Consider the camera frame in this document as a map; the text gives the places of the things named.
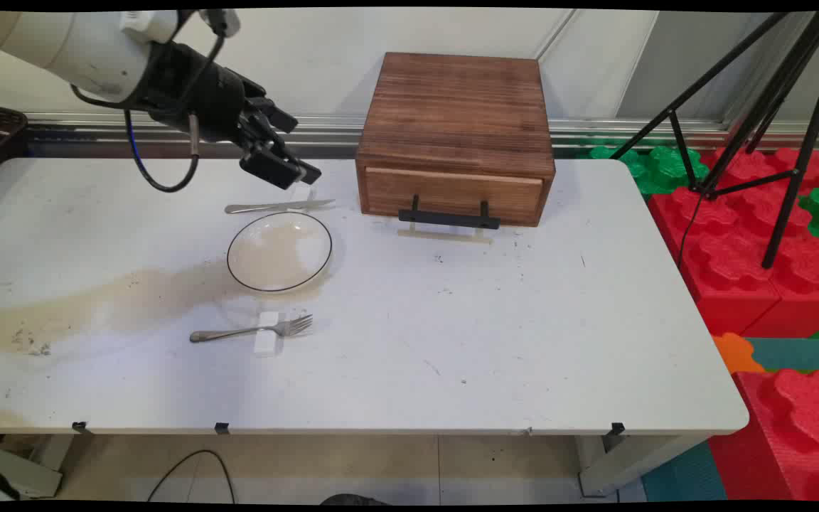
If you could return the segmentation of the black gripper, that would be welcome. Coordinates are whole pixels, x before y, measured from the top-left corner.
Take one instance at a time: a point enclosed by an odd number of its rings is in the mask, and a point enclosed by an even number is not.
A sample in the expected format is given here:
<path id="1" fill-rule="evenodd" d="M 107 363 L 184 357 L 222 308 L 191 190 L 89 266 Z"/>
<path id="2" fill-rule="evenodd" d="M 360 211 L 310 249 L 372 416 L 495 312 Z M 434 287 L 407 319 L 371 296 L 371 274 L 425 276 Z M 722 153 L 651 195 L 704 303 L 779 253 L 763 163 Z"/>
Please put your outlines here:
<path id="1" fill-rule="evenodd" d="M 292 133 L 299 121 L 266 97 L 263 87 L 208 63 L 185 43 L 149 46 L 141 110 L 153 120 L 188 133 L 189 115 L 195 114 L 201 139 L 240 146 L 240 168 L 277 188 L 321 178 L 320 169 L 296 158 L 282 140 L 269 139 L 273 129 Z"/>

